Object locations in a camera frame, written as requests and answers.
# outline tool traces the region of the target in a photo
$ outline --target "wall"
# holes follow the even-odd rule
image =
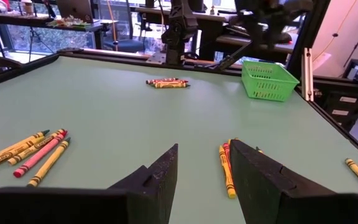
[[[338,28],[346,17],[341,30]],[[333,33],[338,33],[326,50],[324,50],[332,39]],[[321,52],[331,54],[331,57],[314,71],[314,75],[338,77],[343,74],[343,67],[346,59],[352,52],[358,41],[358,0],[331,0],[324,21],[318,32],[313,46],[313,57],[317,57]],[[358,59],[358,48],[352,55],[352,58]]]

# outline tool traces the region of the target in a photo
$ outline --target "chair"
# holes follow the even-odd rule
[[[112,50],[116,50],[117,46],[117,50],[120,52],[136,53],[144,51],[143,42],[133,39],[134,28],[129,1],[109,1],[109,3],[114,15],[114,20],[118,21],[114,23],[117,41],[114,41],[114,29],[111,28],[108,32],[108,36],[104,39],[104,46]]]

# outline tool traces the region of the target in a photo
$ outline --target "green plastic basket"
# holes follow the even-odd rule
[[[242,82],[248,97],[284,102],[299,81],[280,65],[244,61]]]

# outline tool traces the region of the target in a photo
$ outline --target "desk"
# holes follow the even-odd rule
[[[161,10],[159,7],[146,8],[146,7],[132,7],[131,11],[145,13],[146,22],[161,24]],[[170,13],[169,7],[163,7],[164,21],[168,22],[168,15]],[[197,18],[198,29],[202,31],[200,38],[200,59],[214,60],[215,47],[214,43],[223,31],[223,23],[227,22],[228,18],[233,15],[216,16],[206,13],[193,13]]]
[[[287,60],[287,55],[291,54],[293,48],[295,47],[296,40],[298,39],[298,34],[291,34],[292,43],[290,44],[276,44],[275,48],[272,52],[267,52],[264,49],[267,49],[266,45],[261,45],[260,52],[254,52],[252,50],[249,53],[246,53],[244,56],[259,58],[263,60],[280,62],[284,63]],[[228,54],[232,54],[237,51],[243,45],[247,45],[250,43],[250,39],[244,37],[237,37],[234,35],[221,35],[216,39],[216,50]]]
[[[19,17],[11,17],[11,16],[0,16],[0,24],[10,24],[16,26],[29,26],[29,27],[39,27],[39,28],[47,28],[47,29],[60,29],[60,30],[72,30],[78,32],[93,32],[95,39],[95,47],[96,49],[103,48],[103,32],[109,30],[109,26],[113,23],[111,20],[101,19],[98,22],[94,22],[88,26],[71,26],[71,27],[63,27],[63,26],[47,26],[46,23],[37,20],[37,19],[25,19]]]
[[[65,128],[70,147],[41,186],[106,189],[178,143],[170,224],[244,223],[239,202],[226,195],[218,154],[234,137],[333,191],[358,193],[358,178],[344,163],[350,157],[358,164],[358,149],[298,93],[285,103],[253,100],[236,73],[158,68],[145,60],[86,50],[1,74],[0,149],[36,131]],[[163,77],[185,78],[191,87],[145,84]],[[21,179],[12,175],[16,167],[1,164],[0,187],[25,186],[45,160]]]

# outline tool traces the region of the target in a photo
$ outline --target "crayon pile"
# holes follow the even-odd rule
[[[187,88],[190,87],[187,80],[179,78],[161,78],[158,80],[146,80],[146,84],[154,88]]]
[[[225,142],[222,146],[219,146],[219,157],[221,159],[221,165],[223,168],[223,174],[225,178],[227,196],[231,199],[236,197],[236,191],[234,190],[234,183],[232,179],[232,170],[230,163],[230,139]],[[258,147],[256,147],[260,153],[264,153]]]
[[[70,138],[64,139],[67,135],[66,130],[59,129],[49,136],[46,136],[48,132],[49,130],[41,131],[0,151],[0,164],[7,161],[11,166],[34,154],[13,172],[13,176],[19,178],[60,143],[55,152],[52,153],[45,164],[38,170],[36,175],[30,179],[30,182],[27,184],[28,187],[36,187],[40,184],[47,172],[70,143]]]

